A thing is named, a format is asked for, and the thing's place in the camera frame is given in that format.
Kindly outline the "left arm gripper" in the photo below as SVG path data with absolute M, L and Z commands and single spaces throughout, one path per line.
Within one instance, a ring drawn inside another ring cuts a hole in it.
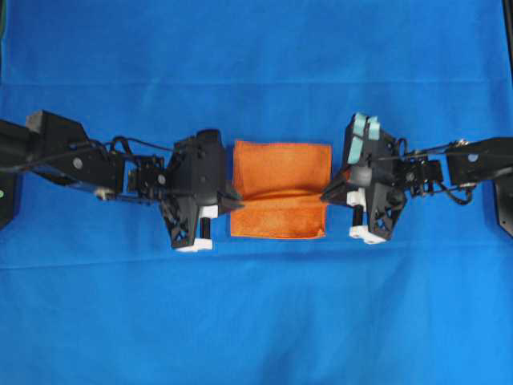
M 212 251 L 211 220 L 242 209 L 238 197 L 219 196 L 214 205 L 199 206 L 192 197 L 169 197 L 160 202 L 171 247 L 180 253 Z

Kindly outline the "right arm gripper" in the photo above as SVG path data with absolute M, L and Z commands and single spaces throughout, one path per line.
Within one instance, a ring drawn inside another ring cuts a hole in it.
M 353 209 L 349 236 L 368 245 L 390 241 L 406 194 L 399 188 L 376 183 L 368 188 L 351 184 L 344 176 L 334 177 L 321 193 L 321 201 Z

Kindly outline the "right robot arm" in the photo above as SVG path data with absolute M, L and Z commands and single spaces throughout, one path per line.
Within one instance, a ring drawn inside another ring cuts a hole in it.
M 349 235 L 367 244 L 390 241 L 408 197 L 445 193 L 458 205 L 472 202 L 475 187 L 491 181 L 499 226 L 512 232 L 512 139 L 452 142 L 408 151 L 405 139 L 351 136 L 341 170 L 321 194 L 330 205 L 353 210 Z

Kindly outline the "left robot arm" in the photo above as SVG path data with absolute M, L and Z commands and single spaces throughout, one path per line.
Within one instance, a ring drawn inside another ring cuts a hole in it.
M 227 178 L 220 131 L 205 129 L 177 141 L 170 157 L 138 155 L 132 138 L 102 143 L 81 123 L 48 111 L 29 115 L 24 125 L 1 122 L 1 226 L 18 213 L 22 174 L 92 193 L 100 201 L 158 205 L 180 252 L 211 250 L 211 221 L 243 208 Z

